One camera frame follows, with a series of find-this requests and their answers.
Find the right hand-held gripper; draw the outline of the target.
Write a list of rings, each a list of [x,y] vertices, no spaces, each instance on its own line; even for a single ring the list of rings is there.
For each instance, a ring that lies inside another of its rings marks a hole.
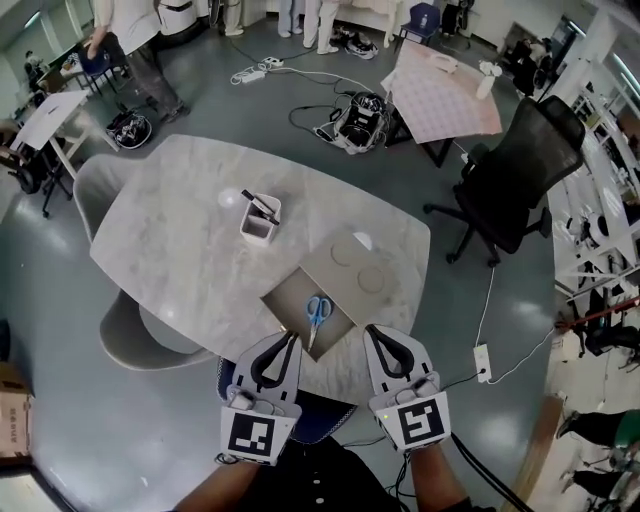
[[[381,324],[367,325],[363,341],[377,395],[368,406],[393,448],[408,453],[449,438],[447,393],[440,389],[439,374],[429,373],[433,365],[424,345]],[[414,380],[388,391],[391,379]]]

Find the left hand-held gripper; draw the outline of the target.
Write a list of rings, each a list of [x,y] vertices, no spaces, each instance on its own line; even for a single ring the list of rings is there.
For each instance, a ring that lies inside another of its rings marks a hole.
[[[285,351],[277,379],[264,373]],[[221,412],[220,448],[225,456],[275,466],[298,423],[302,408],[294,400],[303,352],[300,336],[295,332],[269,335],[247,349],[234,370],[233,383]],[[267,398],[242,384],[255,388],[280,386],[280,399]]]

